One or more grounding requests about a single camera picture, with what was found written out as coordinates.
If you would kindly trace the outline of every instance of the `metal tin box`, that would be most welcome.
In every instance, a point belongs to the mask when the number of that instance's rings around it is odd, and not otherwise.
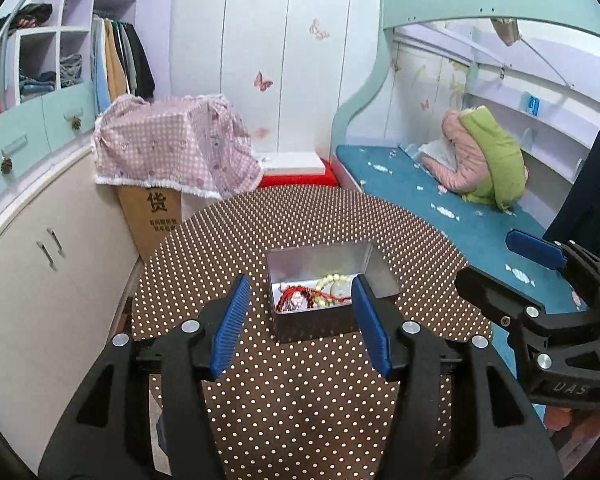
[[[378,298],[395,302],[400,292],[382,253],[367,241],[271,250],[267,253],[267,273],[274,332],[281,343],[358,330],[350,302],[277,312],[276,305],[282,296],[281,283],[315,288],[318,280],[328,274],[351,278],[364,274]]]

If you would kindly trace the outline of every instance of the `red string bracelet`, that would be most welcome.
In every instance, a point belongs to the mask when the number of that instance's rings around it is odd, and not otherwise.
[[[321,290],[316,290],[314,288],[308,288],[307,286],[290,286],[287,290],[282,293],[280,296],[280,300],[276,305],[276,312],[282,312],[282,306],[291,298],[291,296],[295,292],[300,292],[306,299],[306,307],[313,308],[314,307],[314,296],[320,296],[325,300],[337,301],[339,303],[343,303],[344,301],[351,301],[351,297],[347,298],[336,298],[331,294],[327,294],[326,292],[322,292]]]

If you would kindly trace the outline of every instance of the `red cushion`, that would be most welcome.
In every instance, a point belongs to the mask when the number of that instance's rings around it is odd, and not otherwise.
[[[333,174],[331,165],[324,159],[324,175],[266,175],[262,178],[259,189],[271,186],[332,186],[338,187],[338,179]]]

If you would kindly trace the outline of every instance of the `brown dotted table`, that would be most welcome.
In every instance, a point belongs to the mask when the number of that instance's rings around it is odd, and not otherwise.
[[[456,293],[466,260],[407,210],[354,190],[270,187],[216,203],[184,222],[149,261],[136,293],[133,335],[157,337],[195,318],[242,272],[251,308],[231,369],[205,385],[230,480],[373,478],[397,385],[369,364],[360,333],[279,344],[273,337],[266,253],[273,248],[372,241],[401,287],[406,319],[439,336],[491,336],[491,324]],[[161,402],[160,377],[152,392]],[[450,378],[441,378],[439,431],[450,424]]]

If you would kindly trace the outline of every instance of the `teal mattress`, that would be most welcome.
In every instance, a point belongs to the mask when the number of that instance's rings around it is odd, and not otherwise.
[[[505,237],[518,229],[542,237],[544,229],[519,206],[509,213],[465,202],[438,182],[406,153],[379,146],[338,146],[338,160],[365,193],[399,205],[426,220],[453,242],[475,267],[544,304],[548,314],[576,312],[572,288],[558,272],[510,252]],[[516,373],[507,333],[493,325],[493,345]],[[536,407],[542,416],[543,407]]]

